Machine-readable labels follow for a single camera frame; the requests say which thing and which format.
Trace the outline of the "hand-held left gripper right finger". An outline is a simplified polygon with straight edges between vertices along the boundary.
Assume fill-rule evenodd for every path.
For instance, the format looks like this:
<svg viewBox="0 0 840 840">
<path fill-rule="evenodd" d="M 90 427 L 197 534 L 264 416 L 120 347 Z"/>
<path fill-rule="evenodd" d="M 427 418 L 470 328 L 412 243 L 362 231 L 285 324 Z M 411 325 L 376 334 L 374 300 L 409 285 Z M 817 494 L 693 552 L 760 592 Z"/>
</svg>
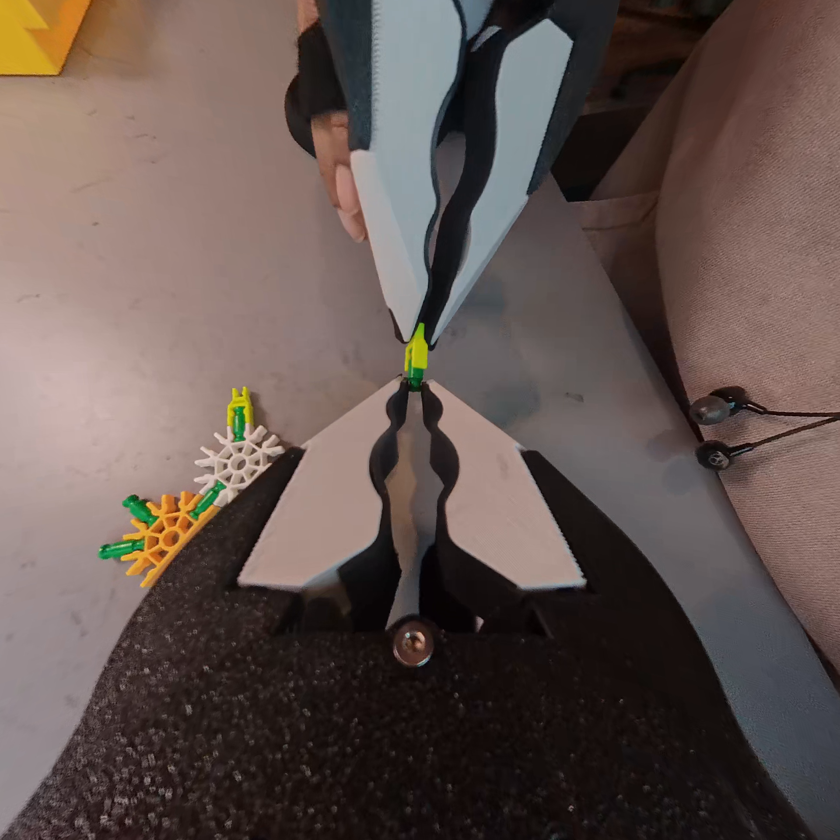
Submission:
<svg viewBox="0 0 840 840">
<path fill-rule="evenodd" d="M 444 591 L 486 623 L 534 595 L 584 592 L 525 449 L 434 381 L 423 385 L 422 405 L 442 483 L 435 543 Z"/>
</svg>

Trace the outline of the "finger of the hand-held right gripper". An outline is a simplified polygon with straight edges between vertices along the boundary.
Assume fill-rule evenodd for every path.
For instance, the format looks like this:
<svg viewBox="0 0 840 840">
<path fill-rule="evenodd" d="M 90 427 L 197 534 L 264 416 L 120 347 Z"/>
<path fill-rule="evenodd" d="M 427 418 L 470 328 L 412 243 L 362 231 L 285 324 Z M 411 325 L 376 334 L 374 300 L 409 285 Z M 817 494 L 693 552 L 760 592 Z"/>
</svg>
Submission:
<svg viewBox="0 0 840 840">
<path fill-rule="evenodd" d="M 429 242 L 439 210 L 438 131 L 466 46 L 458 2 L 372 4 L 371 129 L 351 153 L 376 272 L 395 330 L 413 336 L 431 287 Z"/>
<path fill-rule="evenodd" d="M 441 216 L 425 305 L 439 340 L 529 199 L 573 40 L 548 18 L 496 28 L 465 60 L 465 159 Z"/>
</svg>

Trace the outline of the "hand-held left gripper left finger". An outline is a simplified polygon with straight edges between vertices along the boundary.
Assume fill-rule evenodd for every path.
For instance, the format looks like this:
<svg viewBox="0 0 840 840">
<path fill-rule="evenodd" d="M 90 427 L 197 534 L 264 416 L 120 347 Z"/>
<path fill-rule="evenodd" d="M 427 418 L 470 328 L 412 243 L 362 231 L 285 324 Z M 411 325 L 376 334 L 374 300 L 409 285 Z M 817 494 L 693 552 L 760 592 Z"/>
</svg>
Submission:
<svg viewBox="0 0 840 840">
<path fill-rule="evenodd" d="M 312 437 L 238 575 L 304 600 L 343 589 L 352 624 L 386 624 L 402 577 L 386 480 L 407 382 L 394 379 Z"/>
</svg>

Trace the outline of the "toy construction model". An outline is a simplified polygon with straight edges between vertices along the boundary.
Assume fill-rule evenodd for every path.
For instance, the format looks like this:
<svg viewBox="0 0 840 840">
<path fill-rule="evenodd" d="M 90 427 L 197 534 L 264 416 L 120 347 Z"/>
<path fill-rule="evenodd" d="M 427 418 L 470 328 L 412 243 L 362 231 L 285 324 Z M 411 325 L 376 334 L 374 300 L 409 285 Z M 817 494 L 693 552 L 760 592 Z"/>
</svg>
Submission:
<svg viewBox="0 0 840 840">
<path fill-rule="evenodd" d="M 222 508 L 286 453 L 280 438 L 257 425 L 255 416 L 249 388 L 233 388 L 225 434 L 215 434 L 217 448 L 203 447 L 203 457 L 195 462 L 204 470 L 196 478 L 199 491 L 162 495 L 157 501 L 124 498 L 133 529 L 119 541 L 104 543 L 98 558 L 126 563 L 126 575 L 139 576 L 143 588 L 152 587 Z"/>
</svg>

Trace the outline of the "yellow plastic bin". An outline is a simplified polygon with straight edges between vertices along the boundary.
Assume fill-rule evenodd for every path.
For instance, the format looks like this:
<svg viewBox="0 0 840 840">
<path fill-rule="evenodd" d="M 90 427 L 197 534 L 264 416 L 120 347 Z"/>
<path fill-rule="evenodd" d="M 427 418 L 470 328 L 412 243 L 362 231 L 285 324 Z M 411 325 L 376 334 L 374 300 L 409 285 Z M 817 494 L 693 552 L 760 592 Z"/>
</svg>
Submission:
<svg viewBox="0 0 840 840">
<path fill-rule="evenodd" d="M 55 77 L 91 1 L 2 1 L 1 75 Z"/>
</svg>

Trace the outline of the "grey desk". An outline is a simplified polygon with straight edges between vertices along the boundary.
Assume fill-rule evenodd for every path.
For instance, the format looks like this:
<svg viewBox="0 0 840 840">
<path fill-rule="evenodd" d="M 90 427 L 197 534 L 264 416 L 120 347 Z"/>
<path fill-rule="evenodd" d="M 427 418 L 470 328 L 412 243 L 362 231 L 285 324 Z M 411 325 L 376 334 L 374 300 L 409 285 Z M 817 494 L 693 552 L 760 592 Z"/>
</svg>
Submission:
<svg viewBox="0 0 840 840">
<path fill-rule="evenodd" d="M 282 108 L 293 2 L 95 2 L 65 72 L 2 79 L 2 829 L 148 594 L 99 544 L 193 487 L 234 385 L 306 442 L 396 376 L 368 248 Z M 430 356 L 646 553 L 738 721 L 838 838 L 838 694 L 572 208 L 545 181 Z"/>
</svg>

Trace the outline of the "person's right hand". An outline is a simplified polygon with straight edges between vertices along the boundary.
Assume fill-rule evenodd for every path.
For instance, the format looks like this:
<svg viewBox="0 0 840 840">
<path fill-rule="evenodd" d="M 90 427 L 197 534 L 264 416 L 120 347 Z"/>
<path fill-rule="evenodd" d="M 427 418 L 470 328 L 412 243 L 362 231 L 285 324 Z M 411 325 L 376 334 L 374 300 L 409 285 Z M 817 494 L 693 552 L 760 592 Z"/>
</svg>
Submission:
<svg viewBox="0 0 840 840">
<path fill-rule="evenodd" d="M 349 118 L 328 112 L 310 121 L 313 148 L 322 181 L 339 220 L 356 243 L 368 238 L 361 200 L 350 168 Z"/>
</svg>

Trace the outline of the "person's beige hoodie torso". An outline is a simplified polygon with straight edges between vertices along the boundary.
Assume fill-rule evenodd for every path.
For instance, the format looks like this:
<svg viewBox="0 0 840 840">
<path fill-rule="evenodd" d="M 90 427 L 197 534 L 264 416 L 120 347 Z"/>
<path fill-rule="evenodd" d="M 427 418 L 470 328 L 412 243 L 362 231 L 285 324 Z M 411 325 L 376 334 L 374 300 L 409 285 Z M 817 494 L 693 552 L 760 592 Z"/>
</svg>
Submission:
<svg viewBox="0 0 840 840">
<path fill-rule="evenodd" d="M 739 1 L 581 226 L 671 391 L 838 412 L 839 2 Z"/>
</svg>

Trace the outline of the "black hoodie drawstring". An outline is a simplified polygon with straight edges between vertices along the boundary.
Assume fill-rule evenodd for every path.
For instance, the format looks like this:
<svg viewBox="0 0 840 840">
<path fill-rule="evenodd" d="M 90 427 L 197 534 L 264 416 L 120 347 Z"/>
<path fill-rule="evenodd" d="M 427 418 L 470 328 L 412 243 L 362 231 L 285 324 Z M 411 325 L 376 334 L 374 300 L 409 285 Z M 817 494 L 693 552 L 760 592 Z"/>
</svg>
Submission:
<svg viewBox="0 0 840 840">
<path fill-rule="evenodd" d="M 754 442 L 725 444 L 716 439 L 705 440 L 695 451 L 696 460 L 701 467 L 719 474 L 728 470 L 736 459 L 748 455 L 756 449 L 771 446 L 787 438 L 809 433 L 839 422 L 838 412 L 800 412 L 770 409 L 755 402 L 746 390 L 740 386 L 718 388 L 689 405 L 690 419 L 701 427 L 723 424 L 741 413 L 749 413 L 760 417 L 808 419 L 810 422 L 792 427 L 781 433 L 763 437 Z"/>
</svg>

